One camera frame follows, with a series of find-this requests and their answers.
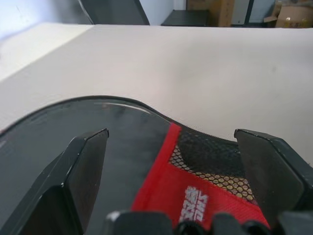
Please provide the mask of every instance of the table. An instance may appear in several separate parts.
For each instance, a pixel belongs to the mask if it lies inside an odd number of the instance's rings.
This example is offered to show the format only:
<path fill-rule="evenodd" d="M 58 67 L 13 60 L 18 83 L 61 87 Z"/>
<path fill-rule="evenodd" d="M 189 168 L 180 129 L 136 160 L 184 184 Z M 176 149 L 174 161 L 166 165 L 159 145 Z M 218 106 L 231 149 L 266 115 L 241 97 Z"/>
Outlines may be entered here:
<path fill-rule="evenodd" d="M 236 128 L 279 136 L 313 162 L 312 29 L 66 27 L 75 33 L 56 41 L 36 29 L 13 38 L 54 45 L 19 47 L 11 61 L 22 65 L 8 69 L 2 54 L 1 129 L 64 99 L 122 96 L 213 136 L 233 140 Z"/>

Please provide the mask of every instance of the beige table surface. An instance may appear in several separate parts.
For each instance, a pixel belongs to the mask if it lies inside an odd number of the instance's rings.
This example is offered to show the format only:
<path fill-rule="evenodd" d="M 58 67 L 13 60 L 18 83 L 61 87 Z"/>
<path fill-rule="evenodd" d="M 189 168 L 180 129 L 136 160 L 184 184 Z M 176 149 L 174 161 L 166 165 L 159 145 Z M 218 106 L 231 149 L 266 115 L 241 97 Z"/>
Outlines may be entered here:
<path fill-rule="evenodd" d="M 282 137 L 313 163 L 312 42 L 313 29 L 40 25 L 1 44 L 0 129 L 64 99 L 114 95 L 221 138 Z"/>

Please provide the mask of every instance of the cardboard box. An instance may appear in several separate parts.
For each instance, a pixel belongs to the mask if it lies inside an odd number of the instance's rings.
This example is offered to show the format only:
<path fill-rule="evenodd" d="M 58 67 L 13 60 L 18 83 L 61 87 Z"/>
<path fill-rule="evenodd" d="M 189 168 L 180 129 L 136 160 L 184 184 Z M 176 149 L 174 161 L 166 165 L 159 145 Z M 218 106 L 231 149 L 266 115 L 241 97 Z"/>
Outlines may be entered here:
<path fill-rule="evenodd" d="M 209 25 L 230 27 L 235 0 L 187 0 L 187 10 L 209 10 Z"/>
<path fill-rule="evenodd" d="M 279 15 L 264 18 L 265 23 L 276 28 L 311 28 L 313 26 L 313 7 L 282 6 Z"/>

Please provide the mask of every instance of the red strap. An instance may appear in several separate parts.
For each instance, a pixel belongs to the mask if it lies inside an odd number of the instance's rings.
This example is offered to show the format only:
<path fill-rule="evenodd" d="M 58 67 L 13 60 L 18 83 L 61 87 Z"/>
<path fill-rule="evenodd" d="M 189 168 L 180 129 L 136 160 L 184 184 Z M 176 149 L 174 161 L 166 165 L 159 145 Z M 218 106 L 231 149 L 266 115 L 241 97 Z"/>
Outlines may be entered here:
<path fill-rule="evenodd" d="M 179 132 L 179 126 L 170 126 L 132 210 L 164 212 L 171 218 L 173 226 L 187 219 L 208 229 L 213 214 L 223 211 L 231 213 L 241 223 L 254 219 L 267 225 L 258 206 L 168 163 Z"/>

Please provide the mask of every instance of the black mesh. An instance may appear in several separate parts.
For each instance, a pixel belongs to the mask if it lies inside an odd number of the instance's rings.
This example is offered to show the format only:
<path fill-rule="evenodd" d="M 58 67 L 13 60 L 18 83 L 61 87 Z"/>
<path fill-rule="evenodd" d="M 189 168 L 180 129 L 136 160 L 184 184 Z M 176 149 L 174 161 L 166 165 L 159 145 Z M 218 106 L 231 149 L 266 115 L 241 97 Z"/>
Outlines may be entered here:
<path fill-rule="evenodd" d="M 235 142 L 181 131 L 169 162 L 257 204 L 245 179 L 240 152 Z"/>

